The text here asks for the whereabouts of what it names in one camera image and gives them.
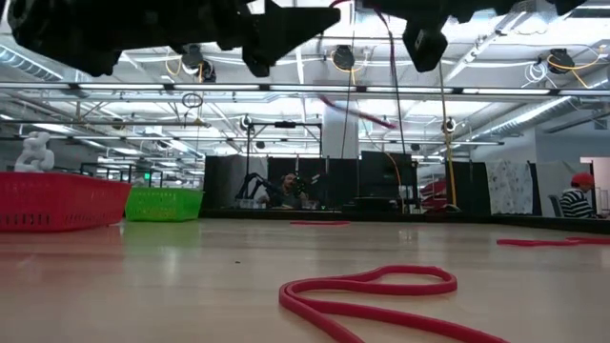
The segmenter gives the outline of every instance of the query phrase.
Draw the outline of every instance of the red cap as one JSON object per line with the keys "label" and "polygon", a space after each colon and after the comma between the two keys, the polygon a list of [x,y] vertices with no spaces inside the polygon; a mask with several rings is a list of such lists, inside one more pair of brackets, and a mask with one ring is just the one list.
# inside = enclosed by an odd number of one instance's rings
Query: red cap
{"label": "red cap", "polygon": [[588,172],[580,172],[580,173],[572,176],[572,183],[581,185],[581,186],[584,186],[584,185],[593,186],[593,185],[595,185],[595,179],[593,178],[593,175],[591,175]]}

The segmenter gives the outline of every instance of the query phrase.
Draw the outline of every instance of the red basket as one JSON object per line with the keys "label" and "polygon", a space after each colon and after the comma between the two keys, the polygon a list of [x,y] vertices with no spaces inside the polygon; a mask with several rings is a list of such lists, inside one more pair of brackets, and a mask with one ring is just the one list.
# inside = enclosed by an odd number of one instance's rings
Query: red basket
{"label": "red basket", "polygon": [[0,232],[63,232],[118,223],[131,188],[66,173],[0,172]]}

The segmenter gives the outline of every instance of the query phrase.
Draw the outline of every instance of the white statue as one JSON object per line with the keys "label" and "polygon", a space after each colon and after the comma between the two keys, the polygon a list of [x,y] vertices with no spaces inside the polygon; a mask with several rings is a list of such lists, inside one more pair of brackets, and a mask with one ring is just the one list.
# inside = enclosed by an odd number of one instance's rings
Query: white statue
{"label": "white statue", "polygon": [[47,150],[51,136],[47,132],[30,132],[23,141],[23,152],[15,162],[16,172],[45,172],[53,169],[55,155]]}

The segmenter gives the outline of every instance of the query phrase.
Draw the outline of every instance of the chair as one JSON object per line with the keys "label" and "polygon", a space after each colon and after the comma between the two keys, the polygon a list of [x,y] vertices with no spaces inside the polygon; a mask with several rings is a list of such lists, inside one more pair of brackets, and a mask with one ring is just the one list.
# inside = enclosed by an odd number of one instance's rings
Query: chair
{"label": "chair", "polygon": [[555,217],[563,217],[563,211],[561,210],[561,202],[559,200],[559,197],[556,195],[549,195],[549,200],[551,200],[551,205],[553,205],[553,212],[555,212]]}

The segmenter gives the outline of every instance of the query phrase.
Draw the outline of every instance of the person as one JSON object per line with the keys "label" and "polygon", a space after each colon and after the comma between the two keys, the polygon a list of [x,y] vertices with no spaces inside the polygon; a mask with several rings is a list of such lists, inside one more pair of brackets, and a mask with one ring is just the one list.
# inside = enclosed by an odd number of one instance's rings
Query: person
{"label": "person", "polygon": [[586,194],[595,187],[593,175],[588,172],[572,176],[572,188],[563,191],[561,195],[561,210],[568,218],[598,218],[589,204]]}
{"label": "person", "polygon": [[258,198],[259,204],[267,204],[268,207],[274,209],[297,210],[302,207],[302,202],[308,200],[307,193],[301,192],[298,196],[295,195],[296,175],[288,173],[281,177],[281,192],[273,192],[270,195],[263,195]]}

